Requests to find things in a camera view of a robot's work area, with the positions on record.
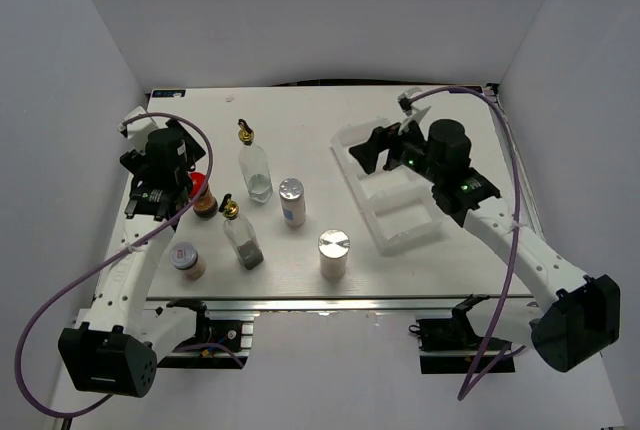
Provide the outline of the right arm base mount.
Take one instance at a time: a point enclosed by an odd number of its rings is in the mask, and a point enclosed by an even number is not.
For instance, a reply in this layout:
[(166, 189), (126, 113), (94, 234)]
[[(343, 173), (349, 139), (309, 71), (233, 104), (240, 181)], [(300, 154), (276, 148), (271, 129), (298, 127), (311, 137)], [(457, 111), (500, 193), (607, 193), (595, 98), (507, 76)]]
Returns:
[(491, 317), (495, 302), (495, 298), (483, 294), (415, 300), (415, 322), (408, 326), (408, 332), (418, 342), (421, 374), (466, 374), (483, 338), (483, 333), (471, 325), (471, 311), (480, 310), (481, 304), (488, 303), (488, 317)]

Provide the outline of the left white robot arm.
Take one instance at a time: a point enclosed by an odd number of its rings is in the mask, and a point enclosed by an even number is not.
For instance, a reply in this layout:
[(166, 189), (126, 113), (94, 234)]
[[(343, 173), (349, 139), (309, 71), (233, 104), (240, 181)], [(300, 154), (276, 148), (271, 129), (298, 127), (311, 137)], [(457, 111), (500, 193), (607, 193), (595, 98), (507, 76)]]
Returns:
[(151, 323), (143, 318), (161, 257), (188, 208), (190, 173), (205, 151), (177, 118), (128, 136), (135, 147), (120, 158), (132, 176), (124, 254), (107, 266), (97, 297), (78, 327), (62, 331), (58, 349), (77, 390), (143, 397), (175, 347), (199, 349), (211, 337), (211, 324), (188, 308), (170, 305)]

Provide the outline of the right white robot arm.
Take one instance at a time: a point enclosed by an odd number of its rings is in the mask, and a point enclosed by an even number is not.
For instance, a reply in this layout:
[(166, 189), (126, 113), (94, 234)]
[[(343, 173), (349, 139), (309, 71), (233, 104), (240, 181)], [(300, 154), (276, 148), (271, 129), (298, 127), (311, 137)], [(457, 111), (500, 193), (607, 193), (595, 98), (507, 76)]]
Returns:
[(439, 209), (514, 266), (540, 312), (518, 313), (498, 337), (532, 346), (551, 368), (567, 372), (618, 340), (620, 288), (607, 275), (588, 275), (519, 225), (498, 188), (472, 168), (470, 151), (463, 125), (451, 119), (435, 121), (427, 133), (415, 122), (378, 126), (349, 149), (366, 174), (386, 153), (384, 170), (405, 166), (428, 180)]

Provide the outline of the red lid sauce jar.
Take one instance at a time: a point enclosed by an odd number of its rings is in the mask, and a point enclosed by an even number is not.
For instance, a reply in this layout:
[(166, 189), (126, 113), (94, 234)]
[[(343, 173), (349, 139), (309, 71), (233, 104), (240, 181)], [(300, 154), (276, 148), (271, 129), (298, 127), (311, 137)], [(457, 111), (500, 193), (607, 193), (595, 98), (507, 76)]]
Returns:
[(194, 201), (194, 213), (202, 219), (213, 218), (218, 211), (218, 202), (211, 193), (208, 179), (200, 172), (192, 172), (190, 178), (192, 190), (189, 198)]

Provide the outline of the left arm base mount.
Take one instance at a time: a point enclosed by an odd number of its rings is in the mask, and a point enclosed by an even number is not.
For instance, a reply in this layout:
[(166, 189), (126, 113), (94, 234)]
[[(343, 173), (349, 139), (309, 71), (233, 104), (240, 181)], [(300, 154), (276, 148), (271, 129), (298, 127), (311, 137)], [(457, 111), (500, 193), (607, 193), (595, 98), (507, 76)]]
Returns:
[(198, 345), (188, 351), (173, 352), (158, 363), (162, 369), (239, 369), (252, 346), (254, 317), (210, 311), (203, 301), (173, 300), (162, 309), (188, 309), (196, 319), (195, 334), (179, 347)]

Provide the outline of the glass cruet dark powder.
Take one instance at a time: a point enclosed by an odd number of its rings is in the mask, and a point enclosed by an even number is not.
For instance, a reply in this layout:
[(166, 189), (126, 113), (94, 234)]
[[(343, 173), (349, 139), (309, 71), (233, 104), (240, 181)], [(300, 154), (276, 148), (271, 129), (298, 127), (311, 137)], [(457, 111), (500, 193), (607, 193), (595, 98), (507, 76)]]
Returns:
[(264, 260), (262, 250), (251, 222), (240, 213), (232, 194), (226, 194), (219, 208), (224, 216), (223, 230), (232, 246), (239, 263), (246, 270), (252, 270)]

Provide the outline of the clear glass cruet bottle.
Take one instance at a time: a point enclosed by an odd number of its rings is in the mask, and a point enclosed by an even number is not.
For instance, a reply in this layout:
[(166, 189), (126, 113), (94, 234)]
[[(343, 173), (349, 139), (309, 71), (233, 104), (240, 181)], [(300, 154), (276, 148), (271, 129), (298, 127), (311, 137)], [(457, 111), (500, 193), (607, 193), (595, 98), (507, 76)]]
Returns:
[(273, 194), (266, 152), (254, 142), (255, 132), (244, 119), (238, 120), (238, 126), (238, 137), (242, 143), (238, 162), (249, 198), (265, 204)]

